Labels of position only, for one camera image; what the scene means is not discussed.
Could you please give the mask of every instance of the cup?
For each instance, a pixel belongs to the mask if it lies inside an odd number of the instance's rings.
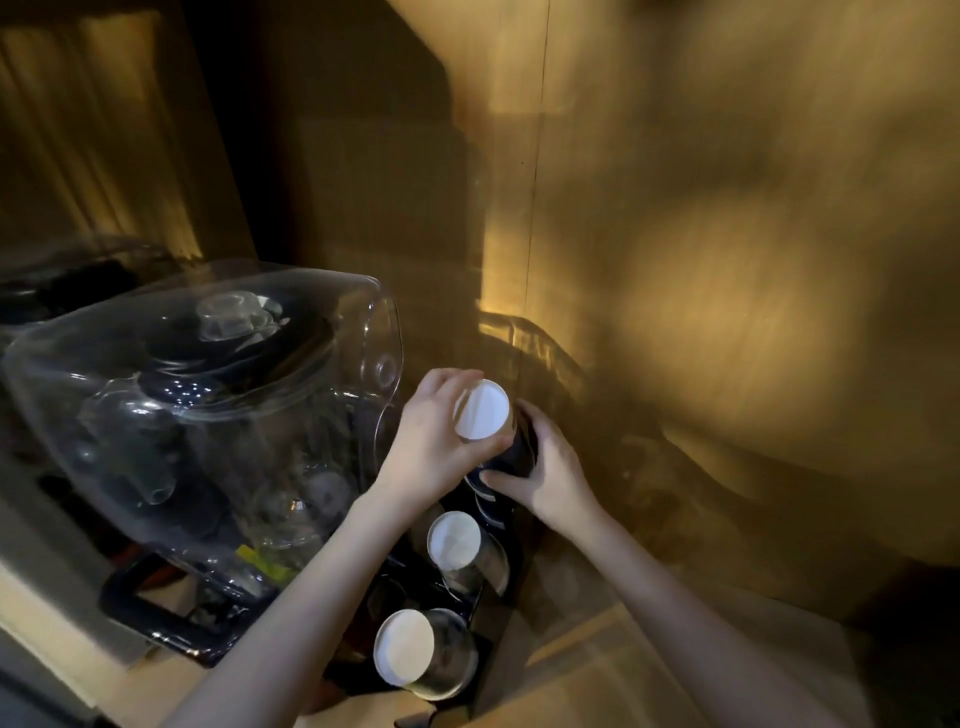
[[[507,554],[469,513],[449,511],[433,521],[426,537],[430,560],[454,592],[475,595],[484,581],[503,596],[510,583]]]
[[[514,441],[500,454],[467,474],[464,480],[484,500],[496,501],[495,493],[480,480],[484,470],[527,477],[537,462],[537,435],[526,416],[516,411],[503,387],[481,379],[467,390],[454,408],[454,429],[462,440],[482,440],[500,432],[511,432]]]
[[[373,663],[384,682],[424,700],[447,700],[461,692],[477,662],[467,623],[448,609],[394,612],[373,644]]]

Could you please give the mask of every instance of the plastic lid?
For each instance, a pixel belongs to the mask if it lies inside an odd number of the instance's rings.
[[[480,525],[469,513],[450,511],[433,521],[426,537],[426,550],[443,571],[469,565],[480,551]]]
[[[250,291],[207,296],[197,304],[200,335],[207,341],[227,341],[260,331],[273,321],[260,299]]]
[[[419,680],[433,659],[434,636],[429,619],[416,609],[394,612],[373,643],[373,663],[389,685],[402,688]]]
[[[481,379],[460,397],[454,412],[457,434],[465,440],[482,440],[510,419],[510,398],[495,381]]]

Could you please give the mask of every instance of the hand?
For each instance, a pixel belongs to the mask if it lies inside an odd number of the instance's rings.
[[[503,452],[513,436],[465,443],[453,428],[457,399],[483,378],[475,369],[433,369],[403,407],[400,426],[371,492],[409,505],[412,516],[453,490],[464,475]]]
[[[585,518],[600,505],[584,477],[580,459],[560,429],[528,401],[518,400],[530,418],[540,442],[540,457],[530,477],[483,471],[480,479],[490,488],[525,505],[537,518],[566,538],[572,538]]]

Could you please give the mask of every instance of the black plastic handle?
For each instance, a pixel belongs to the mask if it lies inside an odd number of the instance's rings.
[[[107,579],[100,590],[100,609],[113,621],[147,640],[204,667],[220,662],[271,601],[265,599],[262,606],[247,610],[232,629],[218,634],[137,595],[140,586],[165,567],[167,562],[155,553],[134,556]]]

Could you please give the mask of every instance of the right hand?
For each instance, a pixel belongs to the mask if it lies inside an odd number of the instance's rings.
[[[587,484],[580,459],[556,424],[533,404],[516,402],[530,418],[540,443],[540,457],[530,477],[483,471],[484,485],[525,505],[537,518],[566,538],[600,508]]]

